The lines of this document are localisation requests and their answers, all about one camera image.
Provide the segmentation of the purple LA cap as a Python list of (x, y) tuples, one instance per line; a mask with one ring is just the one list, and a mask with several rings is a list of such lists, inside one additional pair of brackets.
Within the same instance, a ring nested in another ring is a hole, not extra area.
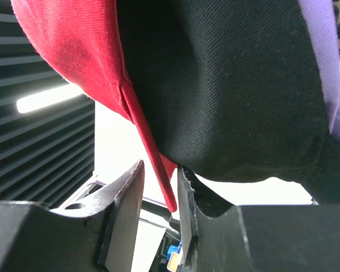
[(332, 1), (299, 1), (316, 57), (330, 135), (340, 141), (340, 58)]

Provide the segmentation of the black cap red trim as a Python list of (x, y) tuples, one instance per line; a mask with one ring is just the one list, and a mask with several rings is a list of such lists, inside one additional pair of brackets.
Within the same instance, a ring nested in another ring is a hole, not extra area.
[(160, 153), (220, 182), (340, 203), (340, 141), (299, 1), (118, 1), (125, 67)]

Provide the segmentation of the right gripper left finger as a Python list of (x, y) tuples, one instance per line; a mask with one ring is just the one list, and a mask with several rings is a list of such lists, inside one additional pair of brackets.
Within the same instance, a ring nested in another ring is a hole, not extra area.
[(130, 271), (143, 161), (63, 209), (0, 201), (0, 271)]

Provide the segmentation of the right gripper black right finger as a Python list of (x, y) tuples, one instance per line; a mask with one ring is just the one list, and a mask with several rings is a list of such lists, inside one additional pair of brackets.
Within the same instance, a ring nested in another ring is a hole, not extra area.
[(178, 167), (190, 271), (340, 271), (340, 205), (235, 206)]

